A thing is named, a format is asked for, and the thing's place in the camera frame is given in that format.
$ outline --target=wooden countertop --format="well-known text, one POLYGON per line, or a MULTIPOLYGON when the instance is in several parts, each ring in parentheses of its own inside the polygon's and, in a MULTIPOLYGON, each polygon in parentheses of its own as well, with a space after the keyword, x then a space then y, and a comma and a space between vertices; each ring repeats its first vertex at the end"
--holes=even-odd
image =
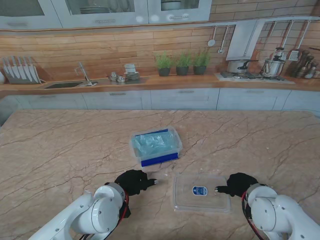
POLYGON ((46 95, 46 94, 68 94, 68 93, 90 93, 90 92, 117 92, 130 90, 161 90, 161 89, 187 89, 187 88, 249 88, 249 89, 283 89, 320 91, 320 79, 304 79, 285 77, 296 84, 266 83, 266 82, 231 82, 219 81, 213 74, 187 75, 168 77, 146 76, 143 83, 110 85, 100 83, 91 87, 71 87, 45 89, 45 85, 52 82, 39 84, 3 84, 0 85, 0 98, 7 95, 46 95))

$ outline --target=stacked plates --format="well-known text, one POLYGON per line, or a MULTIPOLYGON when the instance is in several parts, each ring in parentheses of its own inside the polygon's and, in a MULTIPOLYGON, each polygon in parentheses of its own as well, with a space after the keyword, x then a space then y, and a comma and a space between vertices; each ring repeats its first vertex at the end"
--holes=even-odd
POLYGON ((80 7, 81 14, 109 14, 111 10, 109 7, 102 6, 85 6, 80 7))
POLYGON ((139 80, 140 79, 140 74, 138 71, 136 72, 125 72, 125 79, 127 81, 132 81, 132 80, 139 80))

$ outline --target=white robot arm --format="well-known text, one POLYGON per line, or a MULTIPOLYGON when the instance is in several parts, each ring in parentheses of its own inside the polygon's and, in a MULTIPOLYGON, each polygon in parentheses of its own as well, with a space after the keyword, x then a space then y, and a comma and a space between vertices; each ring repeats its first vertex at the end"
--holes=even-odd
POLYGON ((70 228, 79 234, 94 234, 91 240, 104 240, 117 226, 126 197, 125 191, 114 182, 99 187, 93 196, 87 192, 29 240, 72 240, 70 228))
POLYGON ((271 240, 316 240, 320 238, 320 226, 313 221, 291 197, 278 195, 271 187, 256 183, 245 194, 251 207, 254 225, 264 231, 271 240))

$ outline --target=plant pot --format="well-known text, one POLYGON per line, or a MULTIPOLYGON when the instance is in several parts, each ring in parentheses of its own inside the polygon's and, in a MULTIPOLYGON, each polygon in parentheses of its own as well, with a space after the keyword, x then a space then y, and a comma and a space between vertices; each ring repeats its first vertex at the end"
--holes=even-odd
POLYGON ((166 68, 158 68, 158 73, 160 77, 167 77, 169 76, 171 68, 166 67, 166 68))
POLYGON ((207 69, 207 66, 193 66, 194 75, 203 75, 207 69))
POLYGON ((188 74, 189 67, 188 66, 177 66, 175 68, 176 74, 179 76, 185 76, 188 74))

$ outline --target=kitchen counter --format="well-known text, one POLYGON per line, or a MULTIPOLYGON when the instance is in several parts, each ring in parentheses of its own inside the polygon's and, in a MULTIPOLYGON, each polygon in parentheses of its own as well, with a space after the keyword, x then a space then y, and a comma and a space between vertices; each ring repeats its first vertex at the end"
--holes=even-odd
POLYGON ((320 223, 320 121, 311 113, 19 110, 0 129, 0 239, 26 240, 84 190, 141 169, 131 133, 167 125, 182 140, 180 159, 143 169, 160 183, 130 197, 130 218, 108 240, 253 239, 239 197, 230 213, 174 211, 176 173, 247 173, 320 223))
POLYGON ((265 82, 232 82, 219 81, 213 74, 211 75, 187 75, 168 77, 146 76, 142 77, 142 83, 110 85, 100 83, 90 87, 70 87, 45 89, 47 82, 43 84, 3 84, 0 85, 0 98, 7 95, 45 95, 45 94, 67 94, 67 93, 89 93, 89 92, 115 92, 129 90, 160 90, 160 89, 187 89, 187 88, 249 88, 249 89, 284 89, 284 90, 304 90, 320 91, 320 79, 304 79, 285 77, 296 84, 265 83, 265 82))

